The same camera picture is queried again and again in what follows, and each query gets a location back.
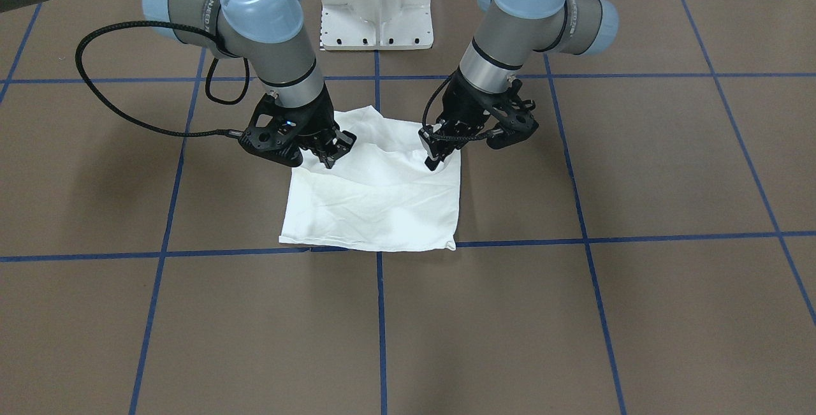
floor tile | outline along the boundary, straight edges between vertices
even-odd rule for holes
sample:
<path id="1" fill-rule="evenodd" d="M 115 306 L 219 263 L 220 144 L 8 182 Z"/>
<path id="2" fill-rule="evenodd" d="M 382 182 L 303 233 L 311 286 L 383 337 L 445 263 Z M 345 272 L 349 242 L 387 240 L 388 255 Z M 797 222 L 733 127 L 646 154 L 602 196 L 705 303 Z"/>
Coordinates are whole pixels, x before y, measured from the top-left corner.
<path id="1" fill-rule="evenodd" d="M 221 98 L 233 98 L 240 83 L 213 87 Z M 336 110 L 374 104 L 371 81 L 328 81 Z M 257 82 L 239 105 L 217 105 L 199 92 L 193 130 L 247 127 L 263 94 Z M 227 138 L 187 142 L 184 174 L 178 189 L 170 249 L 248 249 L 280 247 L 291 170 L 245 153 Z"/>
<path id="2" fill-rule="evenodd" d="M 120 21 L 143 19 L 141 0 L 44 3 L 15 78 L 78 78 L 73 56 L 86 34 Z M 94 40 L 84 61 L 91 77 L 195 77 L 200 51 L 200 47 L 139 28 L 115 31 Z"/>
<path id="3" fill-rule="evenodd" d="M 788 237 L 785 242 L 813 304 L 816 302 L 816 237 Z"/>
<path id="4" fill-rule="evenodd" d="M 171 258 L 140 413 L 379 413 L 375 256 Z"/>
<path id="5" fill-rule="evenodd" d="M 591 237 L 770 231 L 711 78 L 559 78 Z"/>
<path id="6" fill-rule="evenodd" d="M 816 78 L 721 78 L 782 230 L 816 229 Z"/>
<path id="7" fill-rule="evenodd" d="M 609 0 L 618 9 L 615 42 L 598 55 L 551 54 L 554 73 L 707 73 L 680 0 Z"/>
<path id="8" fill-rule="evenodd" d="M 382 52 L 382 75 L 448 75 L 456 70 L 484 12 L 476 0 L 431 0 L 433 47 Z M 544 73 L 540 54 L 531 53 L 519 73 Z"/>
<path id="9" fill-rule="evenodd" d="M 521 89 L 523 98 L 538 104 L 534 115 L 540 127 L 533 137 L 502 150 L 492 150 L 485 142 L 471 142 L 462 150 L 457 241 L 581 237 L 546 82 L 528 79 Z M 419 122 L 439 84 L 440 80 L 383 81 L 382 114 Z M 434 121 L 440 112 L 441 96 L 428 119 Z"/>
<path id="10" fill-rule="evenodd" d="M 137 118 L 183 130 L 192 83 L 100 84 Z M 181 141 L 129 124 L 84 84 L 12 84 L 0 127 L 0 254 L 161 247 Z"/>
<path id="11" fill-rule="evenodd" d="M 592 252 L 628 413 L 812 411 L 816 328 L 778 240 Z"/>
<path id="12" fill-rule="evenodd" d="M 816 72 L 816 0 L 687 2 L 718 73 Z"/>
<path id="13" fill-rule="evenodd" d="M 127 412 L 156 263 L 0 264 L 0 412 Z"/>
<path id="14" fill-rule="evenodd" d="M 389 412 L 618 413 L 582 245 L 382 257 Z"/>
<path id="15" fill-rule="evenodd" d="M 0 35 L 3 37 L 3 46 L 0 47 L 0 78 L 6 78 L 14 63 L 34 9 L 34 6 L 26 6 L 0 14 Z"/>

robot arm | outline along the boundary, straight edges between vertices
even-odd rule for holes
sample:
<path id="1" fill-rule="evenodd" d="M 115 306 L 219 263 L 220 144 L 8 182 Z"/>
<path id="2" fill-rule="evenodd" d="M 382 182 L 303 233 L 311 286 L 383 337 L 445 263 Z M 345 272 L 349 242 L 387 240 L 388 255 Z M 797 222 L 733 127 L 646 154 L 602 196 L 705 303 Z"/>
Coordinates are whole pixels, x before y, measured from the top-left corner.
<path id="1" fill-rule="evenodd" d="M 218 58 L 252 63 L 267 94 L 238 140 L 244 150 L 289 167 L 303 162 L 300 150 L 309 150 L 327 168 L 349 152 L 355 136 L 334 121 L 298 0 L 143 0 L 143 10 L 149 19 L 196 26 L 222 43 L 184 31 L 163 34 L 209 47 Z M 262 115 L 271 121 L 259 125 Z"/>
<path id="2" fill-rule="evenodd" d="M 617 11 L 607 0 L 478 3 L 486 14 L 458 69 L 442 85 L 448 85 L 442 113 L 434 125 L 423 119 L 419 130 L 431 170 L 467 142 L 487 139 L 489 147 L 501 149 L 533 134 L 536 105 L 519 98 L 515 75 L 531 52 L 592 55 L 609 47 L 618 30 Z M 482 131 L 491 116 L 498 124 Z"/>
<path id="3" fill-rule="evenodd" d="M 0 11 L 44 0 L 0 0 Z M 356 137 L 334 121 L 332 99 L 309 37 L 300 0 L 142 0 L 149 20 L 193 26 L 210 38 L 181 29 L 157 32 L 181 43 L 208 47 L 217 58 L 247 58 L 266 95 L 257 104 L 241 147 L 289 167 L 309 150 L 331 168 Z M 259 124 L 261 116 L 268 124 Z"/>

coiled black cable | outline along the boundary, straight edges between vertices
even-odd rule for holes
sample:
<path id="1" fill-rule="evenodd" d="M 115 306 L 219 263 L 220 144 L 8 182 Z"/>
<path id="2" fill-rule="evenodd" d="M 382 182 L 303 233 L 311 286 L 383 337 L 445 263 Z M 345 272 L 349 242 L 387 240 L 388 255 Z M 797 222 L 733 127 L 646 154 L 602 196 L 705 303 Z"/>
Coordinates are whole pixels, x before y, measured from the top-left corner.
<path id="1" fill-rule="evenodd" d="M 210 130 L 210 131 L 193 131 L 192 133 L 185 133 L 184 131 L 172 131 L 172 130 L 165 130 L 164 128 L 156 127 L 154 125 L 148 124 L 148 122 L 142 122 L 139 119 L 136 119 L 127 113 L 122 112 L 119 107 L 116 107 L 110 99 L 106 98 L 105 95 L 102 95 L 99 89 L 97 89 L 96 85 L 94 85 L 91 78 L 88 77 L 88 73 L 85 72 L 84 63 L 82 63 L 82 55 L 85 52 L 85 49 L 88 45 L 95 40 L 96 38 L 100 37 L 101 35 L 108 34 L 114 31 L 120 31 L 120 29 L 132 29 L 132 28 L 170 28 L 170 29 L 178 29 L 179 31 L 186 31 L 193 34 L 198 34 L 203 37 L 209 38 L 212 40 L 215 45 L 218 47 L 219 50 L 224 49 L 222 46 L 222 41 L 219 40 L 214 34 L 208 33 L 204 31 L 204 29 L 196 28 L 195 26 L 189 25 L 181 25 L 179 23 L 171 23 L 168 21 L 154 21 L 154 20 L 138 20 L 138 21 L 125 21 L 123 23 L 116 23 L 114 25 L 104 26 L 102 28 L 97 29 L 96 31 L 91 32 L 81 41 L 79 41 L 79 45 L 76 46 L 76 54 L 74 55 L 74 60 L 76 61 L 76 70 L 79 71 L 79 76 L 82 77 L 82 81 L 91 89 L 91 92 L 96 95 L 96 97 L 102 101 L 102 104 L 106 105 L 108 109 L 116 113 L 119 117 L 131 122 L 132 124 L 139 125 L 142 128 L 147 128 L 148 130 L 155 131 L 155 133 L 160 133 L 167 136 L 177 136 L 177 137 L 202 137 L 202 136 L 227 136 L 231 138 L 237 139 L 241 136 L 243 131 L 241 130 L 232 130 L 232 129 L 217 129 L 217 130 Z"/>
<path id="2" fill-rule="evenodd" d="M 209 98 L 210 101 L 223 105 L 236 105 L 239 104 L 239 102 L 241 102 L 242 99 L 244 99 L 244 96 L 247 95 L 247 90 L 250 89 L 250 63 L 249 60 L 247 60 L 247 58 L 244 58 L 243 60 L 244 60 L 244 87 L 241 90 L 241 94 L 238 95 L 238 98 L 230 99 L 229 101 L 227 101 L 227 99 L 221 99 L 217 98 L 216 96 L 213 96 L 212 92 L 210 91 L 210 84 L 212 84 L 212 76 L 215 74 L 215 69 L 216 67 L 218 67 L 219 61 L 218 58 L 213 57 L 212 62 L 210 63 L 210 69 L 207 70 L 207 79 L 205 79 L 204 81 L 204 93 L 207 95 L 207 98 Z"/>

blue grid line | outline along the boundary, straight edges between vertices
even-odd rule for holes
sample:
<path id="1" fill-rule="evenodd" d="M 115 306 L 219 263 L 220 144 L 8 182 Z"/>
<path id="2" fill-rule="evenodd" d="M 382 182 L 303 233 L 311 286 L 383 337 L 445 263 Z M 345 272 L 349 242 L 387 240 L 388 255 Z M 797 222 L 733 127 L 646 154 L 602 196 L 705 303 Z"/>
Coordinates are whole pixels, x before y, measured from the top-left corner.
<path id="1" fill-rule="evenodd" d="M 572 191 L 574 194 L 575 199 L 575 211 L 578 214 L 578 223 L 581 226 L 581 236 L 583 239 L 583 250 L 586 253 L 586 264 L 589 267 L 589 275 L 592 278 L 592 289 L 595 291 L 595 304 L 597 304 L 598 308 L 598 316 L 601 319 L 601 329 L 603 330 L 604 334 L 604 342 L 606 343 L 606 354 L 609 356 L 609 367 L 612 371 L 612 381 L 615 384 L 615 394 L 618 397 L 618 408 L 620 409 L 621 415 L 627 415 L 626 413 L 626 402 L 623 399 L 623 389 L 620 384 L 620 376 L 618 376 L 618 363 L 615 360 L 615 350 L 612 348 L 612 336 L 609 334 L 609 326 L 606 322 L 606 310 L 604 310 L 604 301 L 603 297 L 601 296 L 601 285 L 598 282 L 597 272 L 595 272 L 595 261 L 592 258 L 592 246 L 589 242 L 589 237 L 587 233 L 587 225 L 583 219 L 583 210 L 581 208 L 581 198 L 578 193 L 578 183 L 575 182 L 575 173 L 574 169 L 572 168 L 572 160 L 569 157 L 569 147 L 566 142 L 566 133 L 564 131 L 564 122 L 562 120 L 562 116 L 560 115 L 560 107 L 558 104 L 558 96 L 556 94 L 556 84 L 553 79 L 553 72 L 550 69 L 550 61 L 547 58 L 547 55 L 544 55 L 544 66 L 547 68 L 548 74 L 548 83 L 550 85 L 550 93 L 553 96 L 553 109 L 556 115 L 556 121 L 558 124 L 558 133 L 560 138 L 562 139 L 562 145 L 564 148 L 564 159 L 566 161 L 566 168 L 569 174 L 569 180 L 572 182 Z"/>
<path id="2" fill-rule="evenodd" d="M 559 244 L 583 244 L 583 238 L 555 238 L 554 240 L 497 240 L 497 241 L 465 241 L 456 244 L 461 247 L 521 247 L 521 246 L 554 246 Z"/>
<path id="3" fill-rule="evenodd" d="M 379 75 L 379 50 L 374 51 L 374 108 L 377 112 L 380 112 L 379 106 L 379 81 L 381 76 Z"/>
<path id="4" fill-rule="evenodd" d="M 553 78 L 694 78 L 711 77 L 710 73 L 554 73 Z"/>
<path id="5" fill-rule="evenodd" d="M 383 253 L 377 252 L 377 311 L 379 315 L 379 412 L 388 415 L 388 380 L 385 357 L 385 286 Z"/>
<path id="6" fill-rule="evenodd" d="M 3 98 L 6 97 L 6 92 L 8 92 L 8 86 L 11 85 L 11 78 L 14 77 L 14 71 L 17 70 L 17 65 L 20 64 L 20 58 L 23 56 L 23 49 L 26 48 L 26 43 L 29 43 L 29 37 L 31 36 L 31 31 L 34 28 L 34 23 L 37 22 L 37 17 L 40 16 L 40 9 L 43 7 L 41 3 L 37 4 L 34 9 L 34 12 L 31 14 L 31 20 L 29 20 L 29 26 L 25 29 L 25 34 L 23 34 L 22 40 L 20 40 L 20 46 L 17 47 L 17 54 L 14 55 L 14 61 L 11 63 L 11 68 L 8 70 L 8 75 L 6 75 L 6 80 L 3 81 L 3 89 L 0 90 L 0 103 L 3 103 Z"/>
<path id="7" fill-rule="evenodd" d="M 655 236 L 620 236 L 587 238 L 589 243 L 650 243 L 656 241 L 706 241 L 706 240 L 743 240 L 744 238 L 776 238 L 775 232 L 752 232 L 743 234 L 707 234 L 707 235 L 655 235 Z"/>
<path id="8" fill-rule="evenodd" d="M 160 82 L 195 82 L 195 77 L 122 77 L 91 78 L 94 84 L 149 84 Z M 15 78 L 12 84 L 84 84 L 81 78 Z"/>
<path id="9" fill-rule="evenodd" d="M 770 218 L 770 221 L 773 224 L 773 230 L 775 231 L 775 234 L 779 239 L 779 244 L 782 246 L 785 258 L 787 258 L 787 264 L 788 266 L 790 266 L 790 272 L 793 273 L 793 278 L 796 281 L 796 285 L 798 285 L 799 287 L 799 292 L 801 293 L 802 299 L 805 301 L 805 307 L 807 307 L 808 312 L 810 313 L 810 319 L 813 321 L 813 325 L 816 326 L 816 310 L 813 309 L 813 303 L 810 301 L 810 296 L 808 296 L 807 289 L 805 289 L 805 284 L 804 282 L 802 282 L 801 276 L 799 276 L 799 270 L 796 269 L 796 262 L 793 262 L 793 257 L 790 255 L 791 252 L 787 248 L 787 243 L 785 243 L 785 237 L 782 233 L 781 228 L 779 227 L 779 223 L 776 220 L 776 216 L 773 215 L 773 209 L 770 206 L 767 194 L 764 191 L 762 182 L 760 181 L 759 174 L 757 173 L 757 168 L 754 167 L 754 163 L 751 160 L 750 154 L 748 153 L 748 148 L 743 139 L 743 135 L 742 133 L 740 133 L 740 128 L 737 126 L 737 120 L 734 118 L 734 112 L 732 112 L 731 110 L 731 105 L 728 102 L 728 98 L 725 97 L 725 92 L 722 89 L 722 84 L 720 84 L 720 78 L 718 77 L 717 72 L 714 70 L 714 64 L 711 63 L 711 57 L 709 57 L 708 50 L 706 50 L 706 46 L 703 43 L 703 37 L 700 35 L 699 29 L 697 29 L 697 24 L 694 22 L 694 18 L 691 16 L 691 10 L 689 8 L 688 3 L 686 3 L 685 0 L 680 1 L 683 5 L 683 9 L 685 10 L 686 17 L 688 17 L 688 22 L 691 23 L 691 29 L 694 30 L 694 36 L 697 38 L 700 50 L 703 51 L 703 57 L 706 60 L 706 64 L 708 64 L 708 69 L 711 70 L 711 77 L 714 78 L 714 84 L 717 85 L 717 92 L 720 93 L 720 99 L 722 99 L 722 104 L 725 107 L 725 112 L 728 115 L 729 122 L 731 122 L 731 127 L 734 130 L 734 135 L 737 137 L 739 147 L 743 151 L 743 156 L 745 157 L 745 161 L 748 164 L 748 168 L 751 170 L 751 175 L 754 178 L 754 182 L 757 184 L 757 189 L 760 192 L 760 197 L 762 198 L 762 202 L 766 207 L 768 217 Z"/>
<path id="10" fill-rule="evenodd" d="M 816 77 L 816 72 L 719 72 L 720 77 Z"/>
<path id="11" fill-rule="evenodd" d="M 204 58 L 207 56 L 207 49 L 202 47 L 201 57 L 198 58 L 198 72 L 196 75 L 200 78 L 201 73 L 204 72 Z M 193 114 L 196 109 L 196 100 L 198 99 L 199 81 L 197 80 L 193 85 L 193 95 L 190 98 L 190 107 L 187 110 L 187 124 L 184 125 L 184 132 L 189 133 L 190 124 L 193 122 Z M 175 181 L 173 182 L 173 194 L 170 199 L 170 206 L 167 210 L 167 225 L 164 230 L 164 238 L 161 241 L 161 255 L 156 266 L 156 278 L 154 279 L 154 289 L 150 298 L 150 307 L 148 309 L 148 319 L 145 324 L 145 336 L 142 339 L 142 349 L 139 355 L 139 365 L 136 368 L 136 377 L 133 383 L 133 395 L 131 395 L 130 415 L 135 415 L 136 406 L 139 403 L 139 392 L 142 386 L 142 376 L 145 373 L 145 362 L 147 360 L 148 348 L 150 346 L 150 334 L 152 331 L 152 322 L 156 314 L 156 305 L 158 303 L 158 294 L 161 288 L 161 276 L 164 273 L 164 262 L 166 260 L 167 246 L 170 244 L 170 234 L 173 227 L 173 215 L 175 213 L 175 204 L 179 196 L 179 186 L 181 185 L 181 174 L 184 171 L 184 150 L 187 147 L 187 138 L 181 141 L 181 150 L 178 152 L 178 166 L 175 169 Z"/>
<path id="12" fill-rule="evenodd" d="M 816 237 L 816 230 L 796 230 L 782 232 L 787 237 Z M 650 243 L 660 241 L 706 241 L 706 240 L 746 240 L 746 238 L 776 238 L 775 232 L 749 232 L 731 234 L 701 235 L 644 235 L 623 237 L 587 238 L 590 244 L 606 243 Z M 468 247 L 525 247 L 583 244 L 583 238 L 551 238 L 550 240 L 492 240 L 462 241 L 457 249 Z M 350 249 L 336 246 L 294 246 L 294 247 L 253 247 L 252 249 L 202 249 L 193 251 L 167 251 L 166 258 L 207 258 L 208 256 L 257 256 L 267 254 L 295 254 L 301 252 L 345 252 Z M 102 252 L 85 254 L 46 254 L 33 256 L 0 256 L 0 263 L 44 262 L 44 261 L 92 261 L 100 259 L 145 259 L 159 258 L 161 252 Z"/>
<path id="13" fill-rule="evenodd" d="M 816 236 L 816 230 L 801 230 L 795 232 L 782 232 L 782 235 L 787 237 L 798 237 L 798 236 Z"/>
<path id="14" fill-rule="evenodd" d="M 728 78 L 813 78 L 816 73 L 717 73 Z M 326 80 L 444 80 L 446 75 L 327 75 Z M 709 78 L 711 73 L 554 73 L 553 78 Z M 545 79 L 544 73 L 522 73 L 518 78 Z M 161 82 L 196 82 L 206 77 L 111 77 L 94 78 L 97 84 L 144 84 Z M 213 77 L 213 82 L 243 82 L 243 77 Z M 12 78 L 6 84 L 82 84 L 81 78 Z"/>
<path id="15" fill-rule="evenodd" d="M 44 256 L 0 256 L 0 263 L 11 262 L 52 262 L 52 261 L 96 261 L 100 259 L 146 259 L 158 258 L 160 252 L 108 252 L 99 254 L 54 254 Z"/>
<path id="16" fill-rule="evenodd" d="M 380 112 L 379 104 L 379 50 L 374 51 L 374 108 Z M 379 412 L 388 415 L 388 378 L 385 357 L 385 287 L 383 281 L 383 253 L 377 252 L 377 314 L 379 323 Z"/>

black band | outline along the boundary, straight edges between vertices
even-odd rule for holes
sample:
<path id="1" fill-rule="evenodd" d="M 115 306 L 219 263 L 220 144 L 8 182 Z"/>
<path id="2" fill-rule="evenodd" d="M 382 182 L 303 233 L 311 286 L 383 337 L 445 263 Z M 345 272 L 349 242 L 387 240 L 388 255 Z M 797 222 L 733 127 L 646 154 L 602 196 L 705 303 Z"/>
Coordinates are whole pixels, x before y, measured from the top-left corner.
<path id="1" fill-rule="evenodd" d="M 306 71 L 304 75 L 301 75 L 300 77 L 296 78 L 295 80 L 292 80 L 291 82 L 286 82 L 285 84 L 273 84 L 272 82 L 267 82 L 260 77 L 258 79 L 262 81 L 264 84 L 267 84 L 269 87 L 276 87 L 276 89 L 285 89 L 285 87 L 292 87 L 306 80 L 306 78 L 312 75 L 312 72 L 314 72 L 315 68 L 317 68 L 317 58 L 315 58 L 314 63 L 312 63 L 312 67 L 309 68 L 309 70 Z"/>
<path id="2" fill-rule="evenodd" d="M 550 50 L 553 50 L 555 47 L 558 46 L 560 41 L 562 41 L 562 38 L 564 38 L 564 32 L 566 32 L 566 24 L 569 21 L 569 14 L 570 14 L 569 5 L 568 5 L 568 3 L 566 1 L 564 1 L 564 23 L 562 24 L 562 30 L 558 33 L 558 37 L 556 38 L 556 40 L 553 41 L 553 43 L 548 45 L 547 48 L 534 50 L 533 52 L 536 52 L 536 53 L 549 52 Z"/>
<path id="3" fill-rule="evenodd" d="M 502 69 L 507 69 L 507 70 L 519 70 L 519 69 L 521 69 L 521 66 L 510 66 L 510 64 L 504 64 L 501 61 L 496 61 L 493 57 L 490 57 L 490 55 L 485 53 L 485 51 L 482 50 L 481 47 L 479 47 L 479 45 L 476 43 L 476 38 L 473 38 L 473 40 L 470 41 L 470 44 L 473 46 L 473 50 L 476 50 L 476 52 L 479 54 L 479 57 L 482 57 L 482 59 L 487 61 L 487 63 L 490 63 L 493 66 L 496 66 L 497 68 L 502 68 Z"/>

